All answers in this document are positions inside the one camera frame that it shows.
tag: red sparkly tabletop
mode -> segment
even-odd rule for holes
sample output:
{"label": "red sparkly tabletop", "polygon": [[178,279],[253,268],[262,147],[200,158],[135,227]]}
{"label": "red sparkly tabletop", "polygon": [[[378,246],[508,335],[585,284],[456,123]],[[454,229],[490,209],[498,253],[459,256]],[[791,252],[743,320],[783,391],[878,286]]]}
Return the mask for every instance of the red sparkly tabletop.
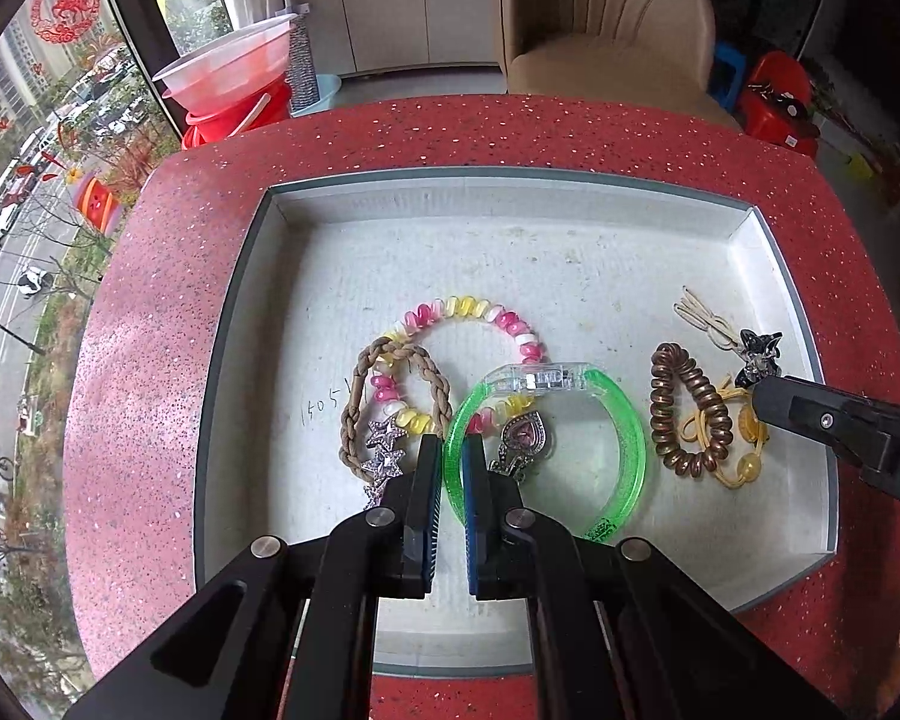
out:
{"label": "red sparkly tabletop", "polygon": [[[67,420],[67,559],[98,676],[194,592],[210,353],[264,191],[422,165],[619,173],[753,203],[792,272],[828,383],[900,403],[898,329],[840,201],[808,159],[745,135],[648,108],[468,95],[331,111],[175,154],[146,185],[98,291]],[[900,623],[900,504],[842,470],[836,559],[743,620],[838,703],[868,703]],[[529,678],[377,678],[374,691],[376,720],[535,716]]]}

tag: bronze spiral bracelet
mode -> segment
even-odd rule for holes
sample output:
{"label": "bronze spiral bracelet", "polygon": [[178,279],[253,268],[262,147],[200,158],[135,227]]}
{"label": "bronze spiral bracelet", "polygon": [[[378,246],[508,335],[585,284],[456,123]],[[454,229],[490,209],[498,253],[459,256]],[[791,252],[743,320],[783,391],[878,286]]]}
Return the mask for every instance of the bronze spiral bracelet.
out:
{"label": "bronze spiral bracelet", "polygon": [[[677,343],[661,343],[650,358],[653,367],[650,373],[650,429],[656,454],[663,459],[668,469],[674,469],[677,476],[698,477],[703,469],[717,470],[717,463],[727,459],[727,445],[733,440],[733,420],[724,399],[717,394],[715,386],[703,375],[694,360]],[[690,391],[694,402],[703,412],[710,428],[710,444],[701,452],[687,452],[680,446],[677,423],[674,419],[674,387],[676,376]]]}

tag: green plastic bangle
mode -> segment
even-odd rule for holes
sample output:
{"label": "green plastic bangle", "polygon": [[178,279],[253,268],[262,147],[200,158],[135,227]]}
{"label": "green plastic bangle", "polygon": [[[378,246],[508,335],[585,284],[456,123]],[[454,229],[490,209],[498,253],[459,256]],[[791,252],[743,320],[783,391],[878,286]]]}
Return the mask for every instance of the green plastic bangle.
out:
{"label": "green plastic bangle", "polygon": [[647,444],[636,409],[615,381],[592,365],[585,362],[539,362],[535,365],[505,365],[491,372],[466,396],[450,423],[443,445],[443,483],[450,506],[461,523],[464,522],[464,515],[460,464],[466,426],[473,415],[492,395],[520,392],[538,397],[557,391],[589,392],[596,397],[613,420],[620,445],[616,488],[600,517],[583,537],[588,541],[606,542],[626,522],[643,490],[647,470]]}

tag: tray rim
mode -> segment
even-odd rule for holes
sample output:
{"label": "tray rim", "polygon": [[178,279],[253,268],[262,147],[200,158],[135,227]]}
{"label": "tray rim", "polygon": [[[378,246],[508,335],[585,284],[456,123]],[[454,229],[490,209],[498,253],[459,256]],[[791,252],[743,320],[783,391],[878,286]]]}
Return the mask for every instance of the tray rim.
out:
{"label": "tray rim", "polygon": [[[203,405],[200,410],[199,436],[197,437],[197,459],[194,471],[194,521],[193,521],[193,559],[194,559],[194,584],[197,590],[207,582],[205,554],[204,522],[206,517],[206,482],[208,454],[210,448],[210,432],[213,425],[214,405],[217,399],[217,386],[220,381],[221,365],[223,364],[223,352],[226,349],[226,338],[229,327],[234,317],[237,294],[240,292],[242,276],[247,270],[253,246],[263,226],[264,218],[269,213],[271,204],[276,196],[290,194],[294,191],[308,191],[325,189],[337,186],[350,186],[354,184],[373,184],[384,181],[418,180],[428,178],[511,178],[531,179],[547,181],[565,181],[572,183],[588,183],[602,186],[623,187],[643,191],[656,191],[657,193],[670,194],[671,196],[685,197],[700,202],[712,203],[728,208],[744,211],[753,215],[760,226],[767,242],[770,245],[770,253],[780,269],[788,298],[797,315],[797,325],[802,334],[804,346],[807,349],[807,357],[810,362],[810,370],[815,381],[823,384],[823,367],[813,331],[810,328],[803,302],[800,299],[797,285],[794,283],[789,266],[783,257],[778,243],[773,237],[773,230],[767,223],[760,209],[741,199],[713,193],[712,191],[693,189],[691,187],[670,184],[665,181],[656,181],[648,178],[637,178],[619,173],[593,172],[592,170],[567,170],[561,167],[514,167],[514,166],[422,166],[422,167],[394,167],[383,170],[359,170],[358,172],[342,173],[341,175],[322,175],[314,178],[303,178],[272,184],[264,190],[262,200],[257,207],[253,220],[247,228],[245,240],[241,245],[240,255],[234,266],[227,285],[226,296],[223,298],[220,319],[214,338],[213,349],[210,355],[210,365],[207,370],[206,388],[204,389]],[[810,576],[836,557],[839,534],[839,476],[837,471],[837,457],[832,449],[826,450],[826,475],[827,475],[827,525],[826,525],[826,550],[821,557],[812,563],[806,570],[790,579],[783,581],[764,594],[751,599],[748,603],[734,608],[732,613],[741,613],[749,608],[760,605],[770,597],[775,596],[797,581]],[[488,670],[483,667],[473,669],[446,670],[439,667],[412,667],[391,664],[374,664],[374,673],[389,674],[393,676],[442,676],[442,677],[477,677],[498,676],[504,674],[523,674],[530,669],[530,664],[520,666],[501,666]]]}

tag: metal screw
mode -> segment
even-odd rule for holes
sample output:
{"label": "metal screw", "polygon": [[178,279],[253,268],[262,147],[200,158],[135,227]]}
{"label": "metal screw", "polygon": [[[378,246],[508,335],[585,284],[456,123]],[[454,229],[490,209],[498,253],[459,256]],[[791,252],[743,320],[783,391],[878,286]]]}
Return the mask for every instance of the metal screw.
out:
{"label": "metal screw", "polygon": [[505,519],[506,523],[511,526],[511,528],[522,531],[536,522],[536,514],[529,509],[511,509],[506,513]]}
{"label": "metal screw", "polygon": [[644,562],[653,554],[653,550],[642,538],[628,538],[620,545],[620,554],[631,562]]}
{"label": "metal screw", "polygon": [[280,551],[280,539],[276,536],[260,536],[250,544],[253,557],[273,557]]}
{"label": "metal screw", "polygon": [[386,506],[378,506],[367,512],[367,524],[372,528],[386,528],[394,519],[396,519],[394,510]]}

